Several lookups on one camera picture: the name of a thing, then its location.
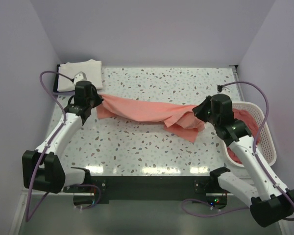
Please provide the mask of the salmon pink t-shirt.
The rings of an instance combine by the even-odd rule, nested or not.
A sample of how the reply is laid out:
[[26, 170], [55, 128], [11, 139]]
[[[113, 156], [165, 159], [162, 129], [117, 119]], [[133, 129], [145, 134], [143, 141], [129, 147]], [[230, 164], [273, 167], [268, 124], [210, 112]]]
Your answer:
[[193, 113], [194, 105], [178, 105], [121, 98], [102, 94], [96, 107], [99, 119], [122, 117], [136, 122], [163, 123], [163, 129], [189, 142], [195, 142], [205, 129], [204, 122]]

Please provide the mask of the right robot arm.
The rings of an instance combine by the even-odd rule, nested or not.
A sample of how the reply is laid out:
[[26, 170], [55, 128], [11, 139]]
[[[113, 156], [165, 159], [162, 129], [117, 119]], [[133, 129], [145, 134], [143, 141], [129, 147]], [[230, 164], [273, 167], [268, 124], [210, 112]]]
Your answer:
[[289, 189], [274, 173], [247, 125], [234, 117], [231, 98], [225, 94], [207, 96], [193, 108], [193, 113], [197, 119], [213, 125], [217, 136], [237, 155], [254, 182], [250, 185], [228, 168], [220, 167], [210, 172], [210, 190], [224, 189], [234, 194], [245, 203], [261, 227], [280, 220], [291, 221], [294, 189]]

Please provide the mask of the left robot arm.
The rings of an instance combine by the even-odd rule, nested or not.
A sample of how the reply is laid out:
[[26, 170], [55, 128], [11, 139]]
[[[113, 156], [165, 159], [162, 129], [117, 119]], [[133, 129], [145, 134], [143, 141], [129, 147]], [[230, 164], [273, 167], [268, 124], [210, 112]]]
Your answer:
[[79, 81], [75, 86], [73, 103], [69, 103], [54, 128], [35, 150], [22, 156], [24, 187], [49, 193], [59, 193], [62, 188], [75, 186], [87, 192], [92, 186], [90, 172], [84, 168], [64, 169], [60, 158], [74, 134], [85, 124], [93, 108], [103, 102], [95, 86], [89, 81]]

